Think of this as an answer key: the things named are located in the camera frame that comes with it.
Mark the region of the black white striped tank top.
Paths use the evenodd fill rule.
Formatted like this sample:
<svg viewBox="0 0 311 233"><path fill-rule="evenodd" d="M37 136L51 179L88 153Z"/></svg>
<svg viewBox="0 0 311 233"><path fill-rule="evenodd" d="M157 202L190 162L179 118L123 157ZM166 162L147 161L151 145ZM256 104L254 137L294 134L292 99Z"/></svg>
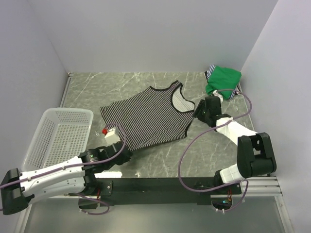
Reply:
<svg viewBox="0 0 311 233"><path fill-rule="evenodd" d="M175 81L164 89L149 86L134 96L100 108L104 122L123 128L121 139L130 151L187 137L195 103L185 99L183 84Z"/></svg>

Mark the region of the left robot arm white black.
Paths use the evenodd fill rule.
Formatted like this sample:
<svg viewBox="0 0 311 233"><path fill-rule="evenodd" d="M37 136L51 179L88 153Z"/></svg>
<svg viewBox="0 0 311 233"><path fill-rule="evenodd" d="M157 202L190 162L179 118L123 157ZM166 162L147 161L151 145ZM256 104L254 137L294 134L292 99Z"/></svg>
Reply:
<svg viewBox="0 0 311 233"><path fill-rule="evenodd" d="M117 142L86 150L65 162L39 170L11 169L0 184L1 211L12 215L34 202L62 194L97 194L100 185L95 175L128 162L132 154L124 143Z"/></svg>

